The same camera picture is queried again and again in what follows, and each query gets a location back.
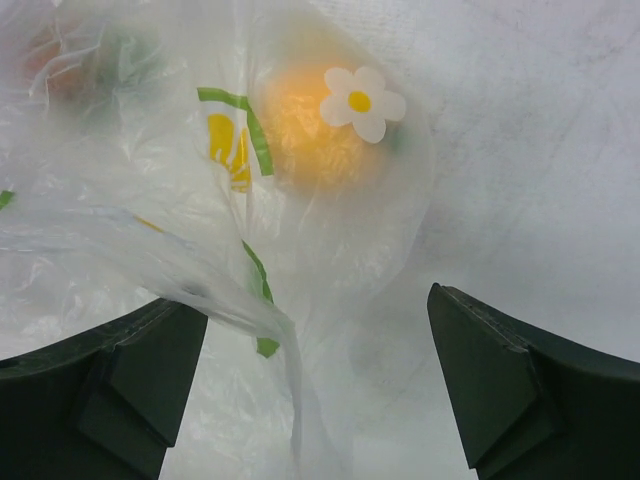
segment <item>white flower print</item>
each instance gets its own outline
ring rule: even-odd
[[[384,138],[387,120],[399,122],[405,116],[405,99],[385,90],[384,77],[373,68],[360,67],[355,73],[330,68],[324,79],[331,94],[320,104],[320,114],[332,127],[351,123],[363,140],[378,143]]]

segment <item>orange fruit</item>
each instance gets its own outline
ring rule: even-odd
[[[60,41],[54,39],[53,34],[45,32],[36,37],[30,44],[30,52],[24,63],[24,75],[33,81],[46,65],[62,53]],[[52,64],[47,75],[49,93],[61,96],[71,96],[83,88],[86,72],[79,64],[70,64],[59,60]]]
[[[331,91],[324,74],[335,65],[304,65],[273,76],[264,90],[260,122],[275,175],[298,190],[338,190],[375,175],[377,155],[352,125],[332,127],[320,115]]]

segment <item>white fabric surface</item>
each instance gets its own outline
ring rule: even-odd
[[[640,3],[316,3],[433,112],[439,180],[395,286],[415,297],[397,329],[420,332],[419,299],[439,282],[640,360]],[[370,478],[475,478],[437,359],[385,370],[411,370],[412,383],[362,445],[362,461],[384,472]]]

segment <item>yellow flower center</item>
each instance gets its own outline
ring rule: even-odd
[[[349,106],[358,113],[367,113],[371,110],[371,99],[364,92],[351,92]]]

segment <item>green stripe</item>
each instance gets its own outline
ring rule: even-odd
[[[3,190],[2,193],[0,193],[0,210],[9,205],[15,195],[16,194],[14,192]]]
[[[253,149],[256,151],[256,156],[258,157],[260,173],[262,173],[263,177],[269,177],[273,175],[273,161],[271,160],[271,153],[269,152],[269,144],[260,126],[260,122],[258,122],[251,107],[247,110],[247,125],[249,126],[249,135],[251,135]]]
[[[251,143],[258,157],[260,173],[263,177],[273,175],[273,161],[269,152],[269,145],[264,135],[264,131],[258,122],[258,118],[249,105],[249,99],[243,95],[234,95],[220,88],[198,88],[198,98],[201,102],[222,102],[234,108],[239,108],[247,112],[247,126]]]
[[[198,88],[201,102],[222,102],[241,110],[249,110],[249,100],[242,95],[234,95],[220,88]]]
[[[251,247],[246,243],[242,242],[244,246],[245,252],[249,255],[249,258],[253,261],[253,264],[256,267],[256,272],[260,277],[260,283],[262,285],[262,298],[267,300],[269,303],[273,302],[273,294],[271,293],[271,287],[269,287],[269,281],[267,280],[267,271],[264,268],[264,264],[260,261],[256,253],[251,249]],[[280,344],[275,340],[271,340],[270,338],[259,338],[258,339],[258,353],[262,355],[264,358],[272,357],[280,348]]]

